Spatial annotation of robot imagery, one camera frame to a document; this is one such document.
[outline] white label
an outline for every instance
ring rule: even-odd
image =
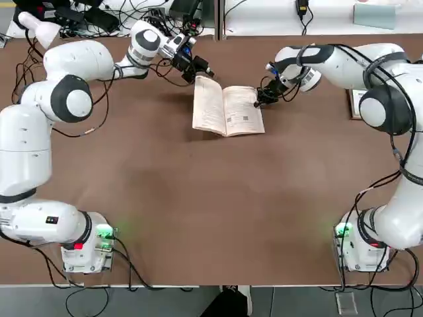
[[[56,10],[46,11],[44,13],[44,18],[54,18],[54,17],[56,17],[55,14],[54,14],[55,12],[56,12]]]

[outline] table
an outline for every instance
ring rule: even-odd
[[[217,80],[257,86],[264,66],[286,45],[374,42],[402,45],[420,57],[423,35],[200,38],[194,53],[209,60]],[[102,39],[116,60],[129,40]],[[0,51],[0,101],[10,104],[15,65],[26,56],[17,40]],[[178,73],[170,77],[182,83]],[[91,85],[93,95],[102,84]],[[193,87],[172,86],[153,73],[144,81],[115,82],[104,127],[68,139],[52,134],[52,179],[39,197],[101,212],[145,280],[166,285],[333,285],[339,276],[332,226],[357,192],[397,168],[388,137],[349,120],[346,91],[325,80],[293,102],[263,109],[266,134],[222,138],[192,124]],[[87,122],[58,125],[77,132],[101,121],[104,103]],[[406,145],[407,137],[398,144]],[[386,203],[395,186],[374,191],[362,207]],[[61,265],[58,247],[46,248]],[[423,250],[415,248],[422,258]],[[0,284],[50,283],[41,256],[0,242]],[[405,284],[413,270],[405,254],[381,284]],[[112,273],[76,278],[128,282],[119,258]],[[348,274],[366,283],[365,273]]]

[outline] book page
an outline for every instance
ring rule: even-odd
[[[213,79],[196,77],[192,127],[226,136],[222,88]]]
[[[223,89],[227,136],[264,133],[261,109],[254,107],[256,100],[257,91],[253,87]]]

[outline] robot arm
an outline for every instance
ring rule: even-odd
[[[335,86],[367,89],[360,100],[364,122],[389,135],[400,135],[423,128],[422,66],[409,64],[401,47],[394,44],[370,44],[356,48],[394,76],[413,103],[416,126],[412,126],[410,104],[404,92],[380,70],[379,79],[365,76],[369,61],[353,50],[333,45],[286,47],[266,68],[275,74],[266,87],[258,88],[256,105],[277,102],[294,85],[301,91],[315,88],[321,75]],[[387,265],[387,246],[405,249],[423,243],[423,137],[416,134],[410,156],[401,170],[398,188],[384,206],[364,210],[360,215],[345,215],[336,226],[335,244],[350,271],[382,270]]]
[[[355,49],[372,60],[390,53],[404,52],[395,44],[370,44]],[[320,83],[321,75],[340,88],[364,89],[363,72],[368,62],[353,51],[350,53],[358,61],[330,44],[282,48],[275,62],[266,66],[275,74],[275,79],[258,89],[256,106],[277,102],[296,84],[300,85],[300,91],[311,90]]]
[[[60,26],[41,22],[28,12],[21,13],[19,20],[35,33],[46,49],[60,30]],[[181,33],[169,38],[151,24],[139,20],[132,26],[130,37],[130,46],[118,63],[113,62],[110,52],[101,43],[92,40],[72,42],[48,50],[43,60],[47,80],[60,79],[69,74],[85,81],[144,79],[157,55],[170,60],[171,65],[182,72],[182,78],[189,83],[194,82],[196,73],[200,71],[214,75],[205,59],[199,56],[192,58],[191,49],[196,40],[191,36]]]

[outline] electronic device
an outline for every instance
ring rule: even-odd
[[[67,7],[58,7],[55,11],[56,23],[62,26],[75,28],[84,21],[84,14]]]
[[[42,24],[34,19],[20,21],[34,31],[33,26]],[[60,244],[66,272],[110,269],[116,231],[100,213],[36,198],[36,189],[52,175],[50,138],[54,124],[90,117],[93,97],[87,82],[146,78],[156,55],[172,61],[180,50],[195,44],[183,34],[168,38],[143,20],[134,24],[130,36],[128,51],[118,63],[103,44],[94,40],[49,49],[43,60],[46,80],[29,84],[18,104],[0,111],[0,236],[18,244]]]
[[[19,22],[19,14],[21,12],[29,12],[40,21],[56,22],[55,11],[58,7],[70,7],[69,0],[13,0],[16,4],[15,13],[13,15],[13,22],[19,28],[24,26]]]
[[[309,6],[309,0],[295,0],[295,6],[297,8],[297,15],[302,20],[305,13],[307,13],[307,7]]]
[[[182,20],[184,16],[192,19],[200,2],[201,0],[174,0],[169,9],[169,14],[178,20]]]
[[[117,30],[120,26],[118,18],[96,7],[91,7],[88,11],[85,11],[84,17],[87,22],[90,22],[109,33]]]

